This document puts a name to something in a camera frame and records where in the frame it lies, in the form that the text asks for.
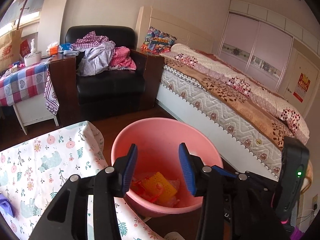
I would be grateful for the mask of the white round container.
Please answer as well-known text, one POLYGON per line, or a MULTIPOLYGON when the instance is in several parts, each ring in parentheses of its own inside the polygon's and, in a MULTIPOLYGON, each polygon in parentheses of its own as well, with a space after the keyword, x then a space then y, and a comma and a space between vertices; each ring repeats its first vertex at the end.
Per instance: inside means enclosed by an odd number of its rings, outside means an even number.
POLYGON ((32 66, 34 64, 38 64, 41 62, 42 52, 37 51, 35 53, 30 53, 24 57, 24 65, 26 67, 32 66))

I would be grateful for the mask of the colourful comic pillow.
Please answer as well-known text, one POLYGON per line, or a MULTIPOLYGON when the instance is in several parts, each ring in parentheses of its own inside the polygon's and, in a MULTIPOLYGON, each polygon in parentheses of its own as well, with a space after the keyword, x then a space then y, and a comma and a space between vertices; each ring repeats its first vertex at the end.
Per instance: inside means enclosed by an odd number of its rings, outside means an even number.
POLYGON ((145 40, 141 45, 141 50, 159 55, 171 51, 171 47, 176 41, 176 37, 154 27, 150 27, 147 31, 145 40))

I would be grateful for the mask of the plaid checkered tablecloth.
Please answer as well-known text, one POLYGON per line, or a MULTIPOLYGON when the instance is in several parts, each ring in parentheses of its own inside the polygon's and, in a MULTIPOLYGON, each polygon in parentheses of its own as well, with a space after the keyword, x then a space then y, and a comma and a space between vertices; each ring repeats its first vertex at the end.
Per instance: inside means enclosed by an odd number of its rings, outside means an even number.
POLYGON ((12 106, 37 95, 45 98, 46 109, 57 115, 59 101, 49 71, 49 63, 42 62, 25 67, 8 76, 1 77, 1 106, 12 106))

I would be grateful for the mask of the red wall calendar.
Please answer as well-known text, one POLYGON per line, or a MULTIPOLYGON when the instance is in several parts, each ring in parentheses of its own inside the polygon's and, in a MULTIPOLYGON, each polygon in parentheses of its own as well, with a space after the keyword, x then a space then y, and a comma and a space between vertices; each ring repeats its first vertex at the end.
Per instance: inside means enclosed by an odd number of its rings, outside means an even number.
POLYGON ((300 74, 300 77, 299 77, 299 80, 298 80, 298 83, 296 85, 296 88, 293 92, 293 96, 296 97, 300 102, 303 102, 305 96, 306 96, 306 93, 308 91, 308 88, 310 86, 310 80, 309 78, 301 73, 300 74))

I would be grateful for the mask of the brown New Balance paper bag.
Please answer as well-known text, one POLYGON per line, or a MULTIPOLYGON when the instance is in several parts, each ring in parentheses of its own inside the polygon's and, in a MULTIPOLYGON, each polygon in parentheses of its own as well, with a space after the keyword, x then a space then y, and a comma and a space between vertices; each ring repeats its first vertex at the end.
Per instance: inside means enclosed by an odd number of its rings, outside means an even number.
POLYGON ((0 71, 3 72, 9 68, 11 64, 20 59, 22 30, 13 30, 1 36, 0 40, 0 71))

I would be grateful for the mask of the bed with floral blanket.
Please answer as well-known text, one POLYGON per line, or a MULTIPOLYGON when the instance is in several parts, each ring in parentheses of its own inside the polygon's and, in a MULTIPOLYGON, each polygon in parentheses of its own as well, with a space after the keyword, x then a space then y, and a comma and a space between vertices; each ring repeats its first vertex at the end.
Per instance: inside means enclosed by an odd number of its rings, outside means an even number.
POLYGON ((204 133, 236 170, 278 178, 284 138, 303 144, 309 139, 299 111, 217 59, 208 33, 153 7, 141 7, 136 23, 140 48, 154 30, 176 38, 164 55, 159 105, 204 133))

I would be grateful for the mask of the floral bear tablecloth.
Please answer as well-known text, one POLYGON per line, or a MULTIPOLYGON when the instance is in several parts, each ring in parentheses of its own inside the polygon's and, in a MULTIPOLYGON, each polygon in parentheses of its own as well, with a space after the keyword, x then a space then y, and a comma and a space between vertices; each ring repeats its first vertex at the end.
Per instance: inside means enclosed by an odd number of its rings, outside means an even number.
POLYGON ((67 179, 85 178, 108 166, 104 137, 92 123, 79 122, 1 151, 1 194, 15 217, 1 215, 18 239, 28 239, 67 179))

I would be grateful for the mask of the white wardrobe sliding doors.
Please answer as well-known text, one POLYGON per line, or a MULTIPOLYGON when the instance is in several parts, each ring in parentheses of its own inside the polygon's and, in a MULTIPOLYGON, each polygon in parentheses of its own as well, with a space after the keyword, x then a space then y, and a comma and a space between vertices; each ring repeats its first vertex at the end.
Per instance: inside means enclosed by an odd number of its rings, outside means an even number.
POLYGON ((231 0, 218 55, 307 116, 319 88, 319 38, 272 10, 231 0), (303 102, 293 96, 300 74, 310 86, 303 102))

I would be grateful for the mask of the orange tissue box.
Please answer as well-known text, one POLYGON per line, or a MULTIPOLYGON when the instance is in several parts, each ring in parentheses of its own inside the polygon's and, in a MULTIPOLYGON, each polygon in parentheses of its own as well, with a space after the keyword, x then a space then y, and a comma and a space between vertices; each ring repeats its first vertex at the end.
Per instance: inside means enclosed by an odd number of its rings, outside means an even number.
POLYGON ((59 50, 59 43, 58 42, 52 42, 47 46, 46 53, 48 56, 56 55, 59 50))

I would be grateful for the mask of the purple plastic bag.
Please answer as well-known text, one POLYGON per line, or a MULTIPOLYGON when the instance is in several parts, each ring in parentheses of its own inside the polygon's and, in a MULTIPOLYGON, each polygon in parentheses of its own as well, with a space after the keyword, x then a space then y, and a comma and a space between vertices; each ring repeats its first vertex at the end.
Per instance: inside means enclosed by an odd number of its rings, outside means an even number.
POLYGON ((15 217, 15 209, 13 205, 3 194, 0 194, 0 207, 7 215, 15 217))

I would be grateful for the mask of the dark wooden cabinet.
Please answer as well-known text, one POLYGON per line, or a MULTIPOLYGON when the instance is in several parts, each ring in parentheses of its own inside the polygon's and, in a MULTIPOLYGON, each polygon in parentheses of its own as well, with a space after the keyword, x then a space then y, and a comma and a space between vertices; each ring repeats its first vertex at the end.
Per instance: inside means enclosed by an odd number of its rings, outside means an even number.
POLYGON ((58 116, 62 126, 79 122, 80 108, 76 89, 76 57, 54 55, 49 72, 59 101, 58 116))

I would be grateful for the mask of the pile of clothes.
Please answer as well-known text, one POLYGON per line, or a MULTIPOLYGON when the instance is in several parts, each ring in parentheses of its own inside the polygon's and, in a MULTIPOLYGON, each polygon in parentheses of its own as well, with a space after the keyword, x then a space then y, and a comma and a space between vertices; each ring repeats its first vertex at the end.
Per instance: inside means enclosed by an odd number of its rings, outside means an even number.
POLYGON ((130 57, 130 49, 118 47, 107 36, 91 31, 71 44, 73 50, 83 52, 77 75, 94 76, 106 70, 137 70, 130 57))

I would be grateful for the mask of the pink plastic trash bin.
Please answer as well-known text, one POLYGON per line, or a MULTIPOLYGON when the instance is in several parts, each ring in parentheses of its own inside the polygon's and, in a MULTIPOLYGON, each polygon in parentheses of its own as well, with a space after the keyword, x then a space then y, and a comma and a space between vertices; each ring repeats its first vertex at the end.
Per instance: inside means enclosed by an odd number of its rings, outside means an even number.
POLYGON ((197 129, 175 123, 168 128, 151 128, 143 122, 135 122, 125 127, 116 137, 111 161, 127 155, 132 144, 138 148, 135 174, 160 172, 166 179, 178 179, 181 184, 177 193, 177 207, 163 207, 150 203, 132 190, 127 192, 126 202, 136 213, 145 217, 176 215, 197 210, 202 205, 201 197, 193 197, 186 188, 178 157, 180 143, 185 143, 192 155, 200 157, 205 165, 222 167, 222 159, 213 143, 197 129))

